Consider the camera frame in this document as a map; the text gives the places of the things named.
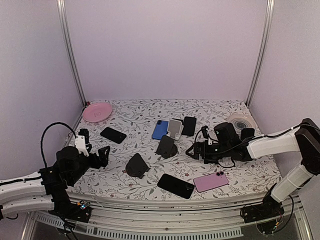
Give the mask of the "pink plate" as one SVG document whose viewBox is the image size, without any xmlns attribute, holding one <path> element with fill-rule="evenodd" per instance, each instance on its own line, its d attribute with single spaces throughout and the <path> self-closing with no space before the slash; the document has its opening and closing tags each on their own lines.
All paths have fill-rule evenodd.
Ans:
<svg viewBox="0 0 320 240">
<path fill-rule="evenodd" d="M 93 103 L 84 109 L 82 117 L 89 123 L 99 123 L 106 120 L 112 111 L 112 106 L 107 102 Z"/>
</svg>

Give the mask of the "white grey phone stand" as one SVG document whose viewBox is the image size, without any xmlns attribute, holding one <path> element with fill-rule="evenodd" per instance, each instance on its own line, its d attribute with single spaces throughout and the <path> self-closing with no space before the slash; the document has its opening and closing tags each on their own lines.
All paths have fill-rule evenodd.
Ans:
<svg viewBox="0 0 320 240">
<path fill-rule="evenodd" d="M 183 128 L 184 128 L 184 125 L 183 125 L 182 119 L 172 118 L 168 121 L 166 135 L 168 137 L 178 141 L 182 135 Z"/>
</svg>

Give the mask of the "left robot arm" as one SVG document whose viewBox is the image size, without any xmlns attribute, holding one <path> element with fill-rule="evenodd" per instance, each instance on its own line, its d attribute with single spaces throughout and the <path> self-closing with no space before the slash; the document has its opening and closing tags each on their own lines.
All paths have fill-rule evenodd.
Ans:
<svg viewBox="0 0 320 240">
<path fill-rule="evenodd" d="M 67 146 L 56 153 L 53 166 L 24 177 L 2 180 L 1 219 L 29 211 L 48 211 L 63 219 L 88 223 L 92 212 L 89 202 L 71 202 L 67 188 L 73 187 L 90 168 L 106 167 L 110 150 L 106 146 L 97 153 L 85 155 L 76 147 Z"/>
</svg>

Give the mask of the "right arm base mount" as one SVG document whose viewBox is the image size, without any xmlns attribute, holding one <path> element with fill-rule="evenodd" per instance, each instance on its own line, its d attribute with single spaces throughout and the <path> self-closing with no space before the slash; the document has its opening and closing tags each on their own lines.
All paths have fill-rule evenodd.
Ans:
<svg viewBox="0 0 320 240">
<path fill-rule="evenodd" d="M 271 219 L 256 224 L 257 230 L 263 235 L 273 235 L 284 216 L 284 208 L 282 204 L 268 205 L 264 203 L 259 204 L 246 204 L 240 209 L 240 216 L 243 218 L 245 223 L 253 223 Z"/>
</svg>

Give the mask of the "black round base stand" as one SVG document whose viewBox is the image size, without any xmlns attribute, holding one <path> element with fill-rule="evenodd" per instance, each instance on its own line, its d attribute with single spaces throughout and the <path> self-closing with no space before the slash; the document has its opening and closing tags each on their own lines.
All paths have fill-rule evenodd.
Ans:
<svg viewBox="0 0 320 240">
<path fill-rule="evenodd" d="M 133 155 L 125 166 L 125 171 L 130 177 L 139 179 L 142 179 L 150 169 L 139 153 Z"/>
</svg>

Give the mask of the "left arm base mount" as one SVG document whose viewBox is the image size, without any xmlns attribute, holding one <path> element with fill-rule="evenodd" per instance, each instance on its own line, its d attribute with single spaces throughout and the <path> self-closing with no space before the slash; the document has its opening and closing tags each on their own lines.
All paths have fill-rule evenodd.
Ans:
<svg viewBox="0 0 320 240">
<path fill-rule="evenodd" d="M 63 203 L 56 210 L 58 217 L 82 223 L 89 222 L 91 213 L 91 203 L 85 200 L 80 200 L 77 203 Z"/>
</svg>

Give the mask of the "black phone teal edge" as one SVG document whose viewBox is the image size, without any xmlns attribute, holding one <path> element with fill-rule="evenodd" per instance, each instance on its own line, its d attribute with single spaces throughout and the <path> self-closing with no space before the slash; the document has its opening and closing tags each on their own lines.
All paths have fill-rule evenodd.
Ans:
<svg viewBox="0 0 320 240">
<path fill-rule="evenodd" d="M 192 137 L 195 134 L 196 123 L 197 123 L 196 117 L 185 116 L 182 123 L 183 130 L 181 134 L 183 136 Z"/>
</svg>

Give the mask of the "pink phone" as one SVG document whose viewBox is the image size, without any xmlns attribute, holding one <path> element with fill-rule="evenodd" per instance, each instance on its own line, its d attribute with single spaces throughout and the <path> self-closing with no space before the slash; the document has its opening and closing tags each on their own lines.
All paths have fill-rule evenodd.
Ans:
<svg viewBox="0 0 320 240">
<path fill-rule="evenodd" d="M 229 184 L 226 174 L 223 171 L 197 177 L 193 180 L 196 190 L 199 193 L 223 187 Z"/>
</svg>

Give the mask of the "black upright phone stand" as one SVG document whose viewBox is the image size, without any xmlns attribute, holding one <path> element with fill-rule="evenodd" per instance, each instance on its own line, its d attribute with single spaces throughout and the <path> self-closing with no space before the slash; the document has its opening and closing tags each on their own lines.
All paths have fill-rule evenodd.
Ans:
<svg viewBox="0 0 320 240">
<path fill-rule="evenodd" d="M 173 138 L 163 135 L 155 153 L 164 159 L 168 159 L 178 153 L 178 147 L 175 145 Z"/>
</svg>

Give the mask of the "black phone far left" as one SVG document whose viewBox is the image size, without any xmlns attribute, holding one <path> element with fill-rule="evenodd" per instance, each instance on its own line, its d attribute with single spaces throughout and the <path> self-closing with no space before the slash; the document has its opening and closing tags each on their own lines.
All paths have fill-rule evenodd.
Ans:
<svg viewBox="0 0 320 240">
<path fill-rule="evenodd" d="M 106 127 L 100 135 L 116 144 L 121 144 L 127 137 L 125 133 L 115 130 L 111 127 Z"/>
</svg>

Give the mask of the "aluminium frame post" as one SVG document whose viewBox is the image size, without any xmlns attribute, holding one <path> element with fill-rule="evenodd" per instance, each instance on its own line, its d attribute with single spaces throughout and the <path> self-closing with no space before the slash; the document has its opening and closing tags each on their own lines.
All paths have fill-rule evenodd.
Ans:
<svg viewBox="0 0 320 240">
<path fill-rule="evenodd" d="M 86 100 L 85 92 L 81 83 L 81 78 L 77 68 L 76 58 L 75 58 L 74 50 L 72 46 L 72 40 L 71 40 L 68 19 L 67 19 L 67 12 L 66 12 L 66 1 L 57 0 L 56 3 L 57 3 L 58 17 L 60 21 L 62 36 L 64 39 L 64 44 L 67 52 L 68 61 L 70 64 L 71 73 L 75 82 L 78 96 L 80 98 L 80 102 L 82 106 L 85 108 L 87 106 L 87 100 Z"/>
<path fill-rule="evenodd" d="M 245 100 L 245 105 L 247 106 L 248 109 L 251 107 L 253 103 L 254 95 L 258 86 L 258 82 L 259 82 L 259 78 L 260 78 L 260 74 L 261 74 L 261 70 L 264 62 L 264 57 L 265 57 L 265 53 L 268 45 L 268 40 L 270 36 L 270 31 L 272 27 L 274 7 L 275 7 L 274 0 L 268 0 L 266 2 L 265 18 L 263 23 L 263 30 L 262 30 L 258 56 L 257 56 L 256 64 L 254 67 L 249 91 Z"/>
</svg>

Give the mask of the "black phone front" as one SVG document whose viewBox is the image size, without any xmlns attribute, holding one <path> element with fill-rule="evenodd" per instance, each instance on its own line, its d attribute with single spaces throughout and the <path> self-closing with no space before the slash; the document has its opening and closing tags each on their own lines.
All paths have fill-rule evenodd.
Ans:
<svg viewBox="0 0 320 240">
<path fill-rule="evenodd" d="M 166 173 L 161 176 L 157 186 L 184 199 L 189 199 L 195 189 L 193 184 Z"/>
</svg>

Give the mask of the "left aluminium frame post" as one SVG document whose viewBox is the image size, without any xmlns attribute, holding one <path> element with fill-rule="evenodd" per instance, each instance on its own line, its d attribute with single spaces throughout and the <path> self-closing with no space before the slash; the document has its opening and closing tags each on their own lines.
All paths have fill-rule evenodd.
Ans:
<svg viewBox="0 0 320 240">
<path fill-rule="evenodd" d="M 85 108 L 87 106 L 87 100 L 86 100 L 85 92 L 81 83 L 81 78 L 77 68 L 76 58 L 75 58 L 74 50 L 72 46 L 72 40 L 71 40 L 68 19 L 67 19 L 67 12 L 66 12 L 66 1 L 57 0 L 56 3 L 57 3 L 58 17 L 60 21 L 62 36 L 64 39 L 64 44 L 67 52 L 68 61 L 70 64 L 71 73 L 75 82 L 78 96 L 80 98 L 80 102 L 82 106 Z"/>
</svg>

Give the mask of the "black phone blue case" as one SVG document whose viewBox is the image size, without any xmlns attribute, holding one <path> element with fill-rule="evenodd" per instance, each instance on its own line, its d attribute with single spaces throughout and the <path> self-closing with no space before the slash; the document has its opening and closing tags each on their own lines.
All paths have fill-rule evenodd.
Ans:
<svg viewBox="0 0 320 240">
<path fill-rule="evenodd" d="M 240 139 L 246 140 L 251 139 L 255 136 L 255 129 L 254 128 L 243 128 L 240 133 Z"/>
</svg>

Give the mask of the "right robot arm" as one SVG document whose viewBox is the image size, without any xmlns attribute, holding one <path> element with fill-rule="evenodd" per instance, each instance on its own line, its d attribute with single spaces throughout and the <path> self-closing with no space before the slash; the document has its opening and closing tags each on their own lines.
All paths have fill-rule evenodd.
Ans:
<svg viewBox="0 0 320 240">
<path fill-rule="evenodd" d="M 299 157 L 291 170 L 275 183 L 257 206 L 245 206 L 243 217 L 269 218 L 282 214 L 282 202 L 320 173 L 320 128 L 310 118 L 283 131 L 256 136 L 253 128 L 244 128 L 237 133 L 230 122 L 223 122 L 213 128 L 216 139 L 209 128 L 200 130 L 204 141 L 195 141 L 186 150 L 186 155 L 205 164 L 218 164 L 223 158 L 232 162 L 249 162 L 262 157 Z"/>
</svg>

